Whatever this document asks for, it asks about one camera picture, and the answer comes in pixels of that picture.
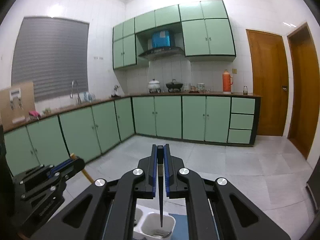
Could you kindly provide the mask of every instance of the window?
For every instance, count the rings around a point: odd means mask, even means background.
[[[17,37],[11,84],[33,81],[35,101],[68,95],[76,79],[88,91],[89,24],[49,17],[25,17]]]

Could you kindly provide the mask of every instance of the silver screw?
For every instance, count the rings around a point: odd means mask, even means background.
[[[179,172],[180,172],[180,174],[182,174],[182,175],[187,175],[187,174],[189,173],[189,170],[188,170],[187,168],[181,168],[181,169],[179,170]]]
[[[134,175],[141,175],[143,173],[143,170],[142,169],[135,169],[133,170],[133,174]]]
[[[98,187],[103,186],[106,183],[106,181],[104,179],[97,179],[94,184]]]
[[[219,178],[218,180],[217,180],[217,183],[219,184],[219,185],[226,185],[227,184],[227,180],[225,179],[225,178]]]

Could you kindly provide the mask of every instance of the countertop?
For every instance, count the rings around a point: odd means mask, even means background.
[[[169,92],[163,92],[163,93],[134,93],[134,94],[128,94],[128,95],[123,95],[120,98],[106,98],[106,99],[99,99],[99,100],[95,100],[93,102],[86,102],[86,103],[81,103],[80,105],[71,105],[71,106],[66,106],[66,107],[62,107],[59,109],[55,109],[53,110],[51,113],[48,114],[43,114],[39,120],[35,119],[35,120],[29,120],[29,121],[24,121],[24,122],[19,122],[17,124],[15,124],[13,127],[9,128],[9,129],[4,129],[4,132],[9,132],[12,130],[15,130],[19,127],[34,123],[34,122],[38,122],[40,120],[46,119],[48,117],[51,116],[55,116],[58,114],[63,114],[66,112],[70,112],[70,111],[74,111],[77,109],[81,109],[84,107],[88,107],[88,106],[94,106],[97,104],[101,104],[101,103],[106,103],[109,101],[114,101],[117,99],[121,99],[121,98],[128,98],[128,97],[146,97],[146,96],[225,96],[225,97],[232,97],[232,96],[236,96],[236,97],[244,97],[244,98],[260,98],[261,96],[259,95],[255,95],[252,93],[248,93],[247,95],[244,95],[243,93],[231,93],[231,94],[224,94],[223,92],[214,92],[214,91],[210,91],[210,92],[205,92],[205,93],[189,93],[189,92],[178,92],[178,93],[169,93]]]

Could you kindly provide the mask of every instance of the doorway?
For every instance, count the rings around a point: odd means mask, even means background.
[[[307,158],[320,104],[319,64],[307,24],[288,36],[293,67],[293,107],[288,139]]]
[[[282,36],[247,30],[253,93],[262,96],[258,135],[282,136],[288,108],[288,65]]]

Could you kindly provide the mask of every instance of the tile floor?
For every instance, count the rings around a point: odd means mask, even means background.
[[[258,137],[254,147],[225,147],[133,136],[97,160],[86,170],[94,178],[119,179],[135,169],[141,158],[151,154],[152,144],[169,143],[173,156],[201,177],[223,176],[285,230],[299,239],[311,224],[314,212],[305,184],[312,169],[286,138]],[[61,210],[86,187],[89,181],[78,173],[67,182]],[[164,197],[164,211],[186,214],[184,199]],[[158,209],[158,197],[138,199],[138,204]]]

